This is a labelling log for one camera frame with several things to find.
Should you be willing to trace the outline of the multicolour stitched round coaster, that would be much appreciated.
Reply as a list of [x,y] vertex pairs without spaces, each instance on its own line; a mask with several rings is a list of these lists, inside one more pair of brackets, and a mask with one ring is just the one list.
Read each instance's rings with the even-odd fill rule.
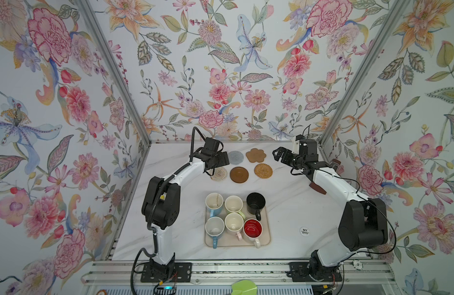
[[211,174],[211,180],[216,182],[224,181],[228,176],[227,170],[223,167],[212,169]]

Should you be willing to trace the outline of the flower-shaped cork coaster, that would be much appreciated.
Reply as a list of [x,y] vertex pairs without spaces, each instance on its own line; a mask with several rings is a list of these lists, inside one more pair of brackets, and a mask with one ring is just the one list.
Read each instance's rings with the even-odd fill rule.
[[262,149],[252,148],[246,152],[246,158],[250,163],[263,163],[266,158],[266,153]]

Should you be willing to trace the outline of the round woven rattan coaster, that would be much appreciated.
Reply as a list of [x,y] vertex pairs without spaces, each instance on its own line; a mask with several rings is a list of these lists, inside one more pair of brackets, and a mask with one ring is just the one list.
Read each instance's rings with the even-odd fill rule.
[[259,163],[258,165],[255,166],[254,173],[256,174],[257,177],[261,179],[268,179],[272,177],[273,169],[268,164]]

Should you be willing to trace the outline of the grey-blue woven round coaster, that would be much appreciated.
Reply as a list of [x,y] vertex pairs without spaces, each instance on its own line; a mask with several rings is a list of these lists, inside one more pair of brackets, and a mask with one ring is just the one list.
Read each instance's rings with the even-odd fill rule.
[[231,165],[239,165],[244,161],[244,155],[240,151],[231,151],[228,153],[229,163]]

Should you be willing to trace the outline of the ridged brown wooden coaster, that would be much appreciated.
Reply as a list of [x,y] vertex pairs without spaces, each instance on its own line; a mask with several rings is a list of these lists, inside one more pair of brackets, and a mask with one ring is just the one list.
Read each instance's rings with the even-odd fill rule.
[[249,172],[244,167],[234,167],[230,173],[229,177],[235,183],[242,184],[249,179]]

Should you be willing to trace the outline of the red and white mug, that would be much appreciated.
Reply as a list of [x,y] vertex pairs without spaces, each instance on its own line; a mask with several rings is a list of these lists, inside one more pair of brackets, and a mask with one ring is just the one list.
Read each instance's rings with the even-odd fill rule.
[[256,219],[248,219],[244,222],[243,233],[247,240],[252,242],[256,248],[261,247],[260,237],[263,233],[261,222]]

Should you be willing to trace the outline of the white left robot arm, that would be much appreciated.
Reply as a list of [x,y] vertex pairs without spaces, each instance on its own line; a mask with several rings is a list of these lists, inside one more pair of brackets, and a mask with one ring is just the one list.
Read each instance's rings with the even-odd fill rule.
[[148,184],[142,203],[142,215],[152,233],[153,252],[142,248],[149,258],[144,264],[142,277],[165,281],[175,275],[175,251],[172,248],[171,226],[180,213],[182,188],[203,173],[229,165],[228,153],[199,148],[191,161],[165,177],[153,177]]

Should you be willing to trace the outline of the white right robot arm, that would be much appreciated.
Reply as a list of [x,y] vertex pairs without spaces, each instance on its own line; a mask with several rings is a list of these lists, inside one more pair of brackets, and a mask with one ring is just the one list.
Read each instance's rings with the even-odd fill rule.
[[374,248],[388,242],[388,219],[386,205],[380,199],[363,194],[341,178],[336,169],[338,164],[317,161],[316,156],[306,151],[298,154],[279,147],[273,152],[275,161],[286,164],[308,177],[311,184],[326,192],[343,212],[337,231],[323,247],[312,252],[308,264],[302,269],[291,270],[291,274],[308,276],[312,281],[324,281],[335,277],[340,265],[364,248]]

